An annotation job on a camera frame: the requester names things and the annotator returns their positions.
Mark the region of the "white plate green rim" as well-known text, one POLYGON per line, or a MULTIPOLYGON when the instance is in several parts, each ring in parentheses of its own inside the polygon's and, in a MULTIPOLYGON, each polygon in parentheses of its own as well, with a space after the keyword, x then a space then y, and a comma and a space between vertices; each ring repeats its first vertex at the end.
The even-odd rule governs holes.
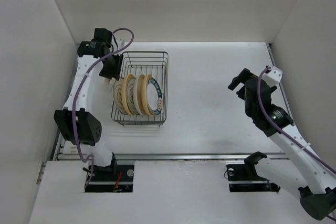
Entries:
POLYGON ((127 114, 123 103, 122 103, 122 96, 121 96, 121 89, 122 89, 122 84, 123 84, 123 78, 120 78, 119 80, 116 80, 113 84, 113 99, 114 103, 119 110, 120 113, 122 114, 127 114))

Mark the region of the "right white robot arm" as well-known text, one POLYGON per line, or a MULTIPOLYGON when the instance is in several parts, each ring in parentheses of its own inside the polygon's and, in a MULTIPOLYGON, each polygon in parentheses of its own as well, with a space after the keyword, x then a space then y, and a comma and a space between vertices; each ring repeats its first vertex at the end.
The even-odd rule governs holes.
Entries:
POLYGON ((335 169, 305 141, 291 116, 272 103, 271 95, 281 78, 282 71, 276 67, 267 66, 259 75, 245 68, 228 88, 234 90, 243 84, 236 94, 245 103, 245 114, 287 155, 291 168, 255 152, 238 168, 227 165, 226 174, 231 182, 261 180, 267 181, 272 191, 285 189, 310 217, 323 220, 335 211, 335 169))

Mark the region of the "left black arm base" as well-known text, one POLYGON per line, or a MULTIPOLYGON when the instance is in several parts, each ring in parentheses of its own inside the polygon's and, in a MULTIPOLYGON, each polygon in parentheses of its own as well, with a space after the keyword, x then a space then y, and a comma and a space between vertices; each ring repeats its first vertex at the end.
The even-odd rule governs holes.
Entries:
POLYGON ((134 163, 118 163, 112 154, 109 166, 89 165, 83 168, 87 173, 84 192, 86 193, 132 193, 134 163))

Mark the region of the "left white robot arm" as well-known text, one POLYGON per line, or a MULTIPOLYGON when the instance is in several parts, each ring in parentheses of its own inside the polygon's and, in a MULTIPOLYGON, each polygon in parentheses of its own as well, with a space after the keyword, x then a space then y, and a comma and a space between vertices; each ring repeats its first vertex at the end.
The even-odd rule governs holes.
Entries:
POLYGON ((82 41, 77 49, 77 65, 68 98, 62 109, 54 112, 60 135, 76 147, 85 171, 94 176, 96 167, 105 180, 117 176, 114 154, 103 140, 102 124, 93 115, 93 95, 101 78, 118 78, 121 70, 120 54, 126 45, 115 40, 115 33, 106 28, 95 28, 90 41, 82 41))

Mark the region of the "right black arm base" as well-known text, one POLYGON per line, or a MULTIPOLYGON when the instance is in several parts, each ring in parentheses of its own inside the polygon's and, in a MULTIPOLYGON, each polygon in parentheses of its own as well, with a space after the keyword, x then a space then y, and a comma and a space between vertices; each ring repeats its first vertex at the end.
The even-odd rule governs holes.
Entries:
POLYGON ((228 180, 229 191, 231 193, 278 193, 280 191, 278 185, 253 174, 245 164, 227 163, 223 176, 228 180))

